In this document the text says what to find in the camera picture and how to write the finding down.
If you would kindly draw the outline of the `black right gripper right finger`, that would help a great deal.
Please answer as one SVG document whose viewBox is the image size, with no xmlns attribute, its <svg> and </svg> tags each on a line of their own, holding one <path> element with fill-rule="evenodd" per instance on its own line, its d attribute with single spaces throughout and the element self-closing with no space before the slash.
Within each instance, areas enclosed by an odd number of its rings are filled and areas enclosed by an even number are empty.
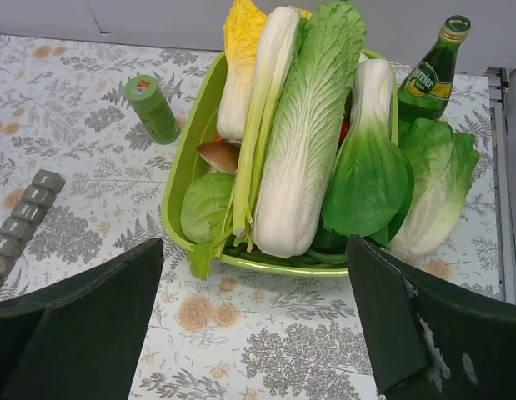
<svg viewBox="0 0 516 400">
<path fill-rule="evenodd" d="M 412 267 L 359 236 L 346 255 L 378 394 L 516 399 L 516 305 Z"/>
</svg>

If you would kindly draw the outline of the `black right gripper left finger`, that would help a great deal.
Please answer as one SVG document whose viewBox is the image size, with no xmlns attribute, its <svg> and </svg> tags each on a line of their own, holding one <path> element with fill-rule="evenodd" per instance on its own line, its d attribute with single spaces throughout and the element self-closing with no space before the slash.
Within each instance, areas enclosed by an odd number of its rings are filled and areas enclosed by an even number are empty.
<svg viewBox="0 0 516 400">
<path fill-rule="evenodd" d="M 162 270 L 151 238 L 0 302 L 0 399 L 127 398 Z"/>
</svg>

